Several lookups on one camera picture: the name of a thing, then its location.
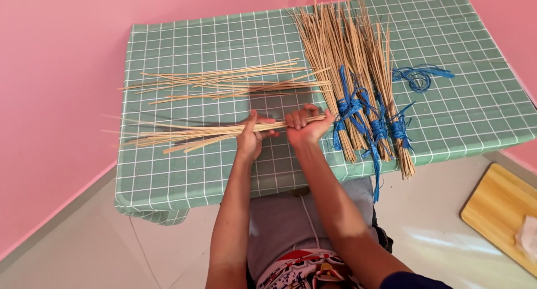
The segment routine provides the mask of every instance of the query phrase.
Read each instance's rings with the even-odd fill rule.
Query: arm
[[[246,289],[252,163],[261,153],[263,138],[278,135],[273,130],[254,133],[256,122],[274,123],[275,120],[257,116],[252,110],[243,133],[237,137],[237,154],[211,237],[206,289]]]
[[[299,112],[286,116],[287,137],[295,149],[321,223],[336,252],[366,288],[379,288],[394,272],[412,272],[370,237],[360,211],[328,166],[319,139],[330,128],[333,115],[326,110],[325,120],[306,125],[309,112],[318,114],[314,105],[305,105]]]

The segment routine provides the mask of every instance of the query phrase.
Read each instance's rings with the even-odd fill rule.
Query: gray shorts
[[[354,201],[366,223],[373,220],[373,187],[369,178],[341,183]],[[323,229],[311,194],[303,197],[322,249],[334,250]],[[370,229],[373,237],[376,231]],[[300,197],[289,193],[254,198],[250,201],[250,236],[248,239],[248,269],[257,282],[267,267],[277,258],[296,249],[317,248]]]

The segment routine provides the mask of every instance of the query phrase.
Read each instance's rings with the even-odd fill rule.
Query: hand
[[[335,117],[328,109],[324,111],[326,118],[321,121],[306,123],[306,119],[319,114],[318,108],[313,104],[306,104],[299,111],[285,115],[287,121],[287,140],[293,147],[317,143],[322,135],[330,128]]]
[[[266,137],[278,137],[279,132],[270,129],[264,132],[253,132],[253,126],[256,123],[274,123],[276,119],[267,118],[257,115],[256,110],[250,111],[250,116],[243,123],[244,129],[242,134],[237,136],[237,155],[236,157],[254,161],[261,154],[261,142]]]

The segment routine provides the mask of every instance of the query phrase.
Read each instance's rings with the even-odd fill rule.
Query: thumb
[[[330,113],[330,110],[329,109],[325,109],[324,110],[324,114],[326,115],[326,118],[322,121],[326,126],[330,126],[334,120],[336,119],[336,117],[334,117],[334,115],[332,115],[332,113]]]
[[[243,133],[253,133],[253,126],[256,125],[257,111],[255,109],[250,110],[250,116],[244,124]]]

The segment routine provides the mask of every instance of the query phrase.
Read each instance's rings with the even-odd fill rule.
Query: pink wall
[[[123,83],[131,24],[312,1],[0,0],[0,70],[5,77],[0,87],[0,259],[116,163],[117,137],[99,130],[119,123],[99,114],[120,114],[116,88]],[[527,46],[537,34],[533,1],[471,1],[507,59],[537,93],[526,63],[536,56],[534,47]],[[503,14],[509,10],[511,17]],[[525,155],[524,148],[519,155]]]

